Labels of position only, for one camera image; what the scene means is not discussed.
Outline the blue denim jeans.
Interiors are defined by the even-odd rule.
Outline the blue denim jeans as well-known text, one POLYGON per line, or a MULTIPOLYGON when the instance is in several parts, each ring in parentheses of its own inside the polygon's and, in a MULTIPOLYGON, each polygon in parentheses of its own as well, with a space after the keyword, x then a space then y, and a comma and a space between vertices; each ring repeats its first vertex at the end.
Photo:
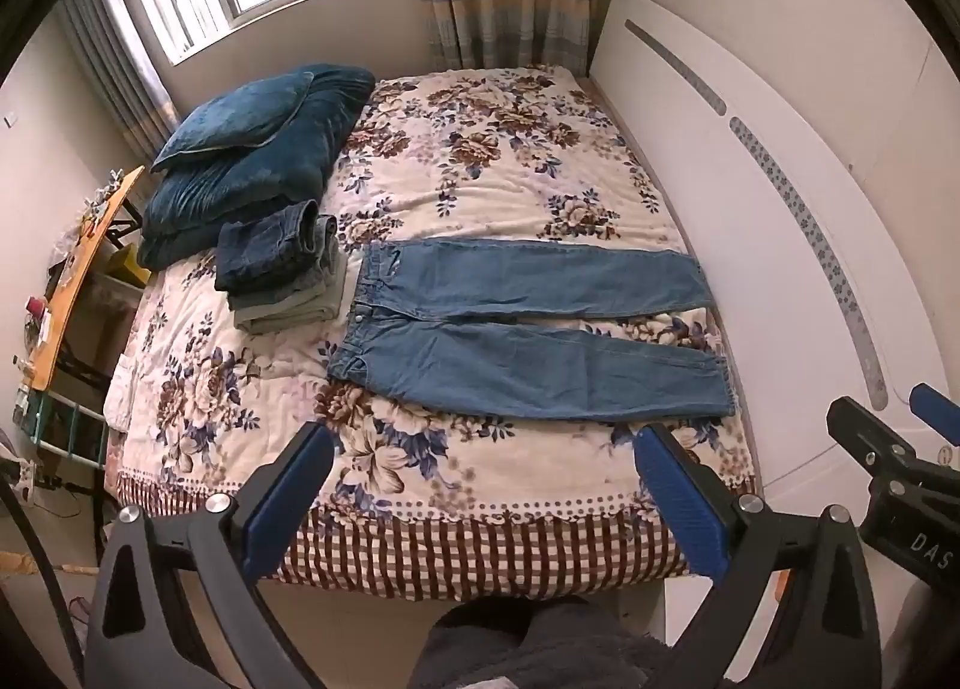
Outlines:
POLYGON ((537 240, 373 242, 332 379, 462 416, 636 423, 736 409, 718 354, 589 333, 708 308, 697 260, 537 240))

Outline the white bed headboard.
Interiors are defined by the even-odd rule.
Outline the white bed headboard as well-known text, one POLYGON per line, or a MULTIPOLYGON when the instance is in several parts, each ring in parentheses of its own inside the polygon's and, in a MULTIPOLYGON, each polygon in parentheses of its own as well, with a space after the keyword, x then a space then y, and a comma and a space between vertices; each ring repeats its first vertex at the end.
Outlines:
POLYGON ((763 496, 862 519, 869 478, 828 435, 828 406, 850 396, 929 460, 944 441, 908 396, 947 383, 871 201, 781 95, 654 1, 610 1, 590 79, 703 266, 763 496))

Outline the floral bed blanket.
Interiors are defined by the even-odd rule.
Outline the floral bed blanket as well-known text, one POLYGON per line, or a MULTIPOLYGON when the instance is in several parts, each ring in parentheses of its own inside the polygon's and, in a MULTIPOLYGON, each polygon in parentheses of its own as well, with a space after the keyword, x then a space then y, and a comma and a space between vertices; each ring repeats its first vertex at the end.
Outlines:
POLYGON ((278 578, 468 600, 683 574, 644 426, 754 489, 713 292, 569 71, 382 81, 320 207, 345 263, 320 320, 241 325, 213 251, 151 276, 109 391, 119 501, 192 512, 317 423, 334 464, 278 578))

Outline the person's dark trousers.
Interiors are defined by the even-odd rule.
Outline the person's dark trousers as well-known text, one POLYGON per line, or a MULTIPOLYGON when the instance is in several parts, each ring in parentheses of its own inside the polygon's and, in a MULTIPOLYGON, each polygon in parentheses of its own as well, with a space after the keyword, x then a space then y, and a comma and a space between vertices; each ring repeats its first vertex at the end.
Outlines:
POLYGON ((672 648, 579 597, 486 597, 428 632, 410 687, 677 687, 672 648))

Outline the red cup on table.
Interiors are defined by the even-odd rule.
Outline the red cup on table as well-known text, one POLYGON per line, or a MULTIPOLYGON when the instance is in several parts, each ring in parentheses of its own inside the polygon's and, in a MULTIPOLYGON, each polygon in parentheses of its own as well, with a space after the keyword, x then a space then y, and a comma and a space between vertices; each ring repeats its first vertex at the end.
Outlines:
POLYGON ((26 309, 26 312, 28 312, 32 318, 36 318, 36 320, 41 320, 41 318, 44 317, 44 313, 46 313, 47 302, 44 301, 43 297, 31 296, 26 301, 25 309, 26 309))

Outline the pale green folded pants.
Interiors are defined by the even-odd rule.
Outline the pale green folded pants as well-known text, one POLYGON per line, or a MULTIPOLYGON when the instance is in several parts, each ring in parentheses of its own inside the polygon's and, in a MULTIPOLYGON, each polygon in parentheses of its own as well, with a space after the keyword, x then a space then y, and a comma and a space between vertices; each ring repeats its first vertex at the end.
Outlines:
POLYGON ((285 286, 229 294, 235 325, 247 333, 272 333, 334 320, 342 304, 347 265, 347 258, 335 255, 331 268, 314 266, 285 286))

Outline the yellow box under table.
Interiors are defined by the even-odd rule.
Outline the yellow box under table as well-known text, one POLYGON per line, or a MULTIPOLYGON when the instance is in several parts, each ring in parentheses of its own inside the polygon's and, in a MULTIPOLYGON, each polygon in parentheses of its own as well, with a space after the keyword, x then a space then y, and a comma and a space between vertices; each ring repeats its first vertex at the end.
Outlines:
POLYGON ((151 271, 137 262, 137 247, 130 244, 119 248, 110 255, 104 267, 104 273, 122 283, 143 289, 151 278, 151 271))

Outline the dark folded jeans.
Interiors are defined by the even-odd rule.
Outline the dark folded jeans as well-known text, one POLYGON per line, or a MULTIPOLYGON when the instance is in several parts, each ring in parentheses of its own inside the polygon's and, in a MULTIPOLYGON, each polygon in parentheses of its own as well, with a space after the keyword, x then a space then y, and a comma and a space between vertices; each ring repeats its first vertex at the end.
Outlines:
POLYGON ((295 278, 316 261, 316 200, 299 201, 249 223, 226 224, 217 242, 215 287, 251 292, 295 278))

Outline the orange wooden side table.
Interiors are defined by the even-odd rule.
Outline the orange wooden side table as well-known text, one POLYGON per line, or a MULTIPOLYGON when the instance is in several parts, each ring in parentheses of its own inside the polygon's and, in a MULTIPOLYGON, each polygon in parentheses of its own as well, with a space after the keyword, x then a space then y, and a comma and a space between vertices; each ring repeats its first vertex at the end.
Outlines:
POLYGON ((31 390, 46 391, 52 385, 59 354, 64 349, 68 320, 99 247, 106 240, 114 242, 122 235, 140 229, 142 216, 128 197, 145 172, 146 167, 139 166, 122 173, 109 185, 112 193, 106 200, 94 203, 93 211, 82 219, 76 244, 68 252, 64 271, 55 283, 39 322, 39 340, 29 356, 29 370, 25 375, 25 384, 31 390))

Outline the teal folded duvet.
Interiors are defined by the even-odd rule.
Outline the teal folded duvet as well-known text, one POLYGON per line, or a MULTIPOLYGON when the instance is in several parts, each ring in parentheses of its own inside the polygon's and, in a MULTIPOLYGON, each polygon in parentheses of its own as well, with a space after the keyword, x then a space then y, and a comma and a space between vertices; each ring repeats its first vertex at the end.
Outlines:
POLYGON ((301 109, 267 145, 236 149, 155 172, 143 212, 139 265, 163 271, 217 245, 220 229, 304 200, 319 200, 374 89, 360 67, 316 63, 301 109))

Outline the teal velvet pillow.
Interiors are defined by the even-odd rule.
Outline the teal velvet pillow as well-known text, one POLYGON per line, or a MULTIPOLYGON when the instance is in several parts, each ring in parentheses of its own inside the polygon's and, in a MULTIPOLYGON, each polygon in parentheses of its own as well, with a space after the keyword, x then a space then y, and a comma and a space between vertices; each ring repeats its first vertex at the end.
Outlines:
POLYGON ((163 172, 202 156, 267 145, 299 112, 313 81, 311 70, 296 70, 213 97, 182 120, 151 170, 163 172))

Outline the left grey-green curtain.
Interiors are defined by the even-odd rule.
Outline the left grey-green curtain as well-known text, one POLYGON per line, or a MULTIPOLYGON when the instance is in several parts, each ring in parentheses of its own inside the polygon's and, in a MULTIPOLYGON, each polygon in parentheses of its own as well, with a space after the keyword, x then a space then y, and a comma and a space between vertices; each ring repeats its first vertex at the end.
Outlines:
POLYGON ((59 0, 71 50, 122 138, 151 166, 181 117, 149 58, 125 0, 59 0))

